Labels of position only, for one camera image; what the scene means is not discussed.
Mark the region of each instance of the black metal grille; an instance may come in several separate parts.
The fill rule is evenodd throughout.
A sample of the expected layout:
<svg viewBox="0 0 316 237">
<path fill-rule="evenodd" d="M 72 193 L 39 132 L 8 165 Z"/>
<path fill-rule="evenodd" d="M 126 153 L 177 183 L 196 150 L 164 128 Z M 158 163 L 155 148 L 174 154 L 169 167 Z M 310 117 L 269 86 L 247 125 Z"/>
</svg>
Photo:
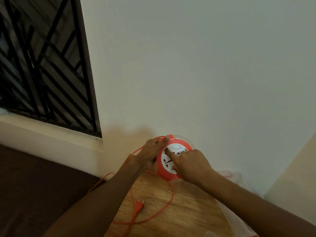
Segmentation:
<svg viewBox="0 0 316 237">
<path fill-rule="evenodd" d="M 53 0 L 45 1 L 57 6 Z M 43 12 L 38 13 L 44 24 L 33 20 L 16 0 L 3 0 L 0 107 L 101 137 L 93 109 L 75 0 L 60 0 L 52 20 Z M 69 35 L 63 41 L 61 37 L 65 37 L 66 32 Z M 71 46 L 73 51 L 67 54 Z"/>
</svg>

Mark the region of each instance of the wooden table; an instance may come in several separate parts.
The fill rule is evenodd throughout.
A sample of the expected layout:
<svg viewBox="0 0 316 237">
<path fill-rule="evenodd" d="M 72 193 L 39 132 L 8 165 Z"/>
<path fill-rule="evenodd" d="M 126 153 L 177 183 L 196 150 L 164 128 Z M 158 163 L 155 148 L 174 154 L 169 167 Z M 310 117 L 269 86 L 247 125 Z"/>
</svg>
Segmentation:
<svg viewBox="0 0 316 237">
<path fill-rule="evenodd" d="M 172 182 L 175 197 L 172 204 L 160 215 L 148 222 L 135 224 L 129 236 L 205 236 L 210 230 L 219 237 L 233 236 L 216 200 L 197 186 L 180 181 Z M 132 187 L 134 200 L 144 200 L 145 206 L 136 221 L 147 219 L 172 196 L 169 184 L 158 176 L 143 173 Z M 131 195 L 125 197 L 116 221 L 130 221 L 132 218 Z M 122 236 L 125 225 L 113 224 L 105 236 Z"/>
</svg>

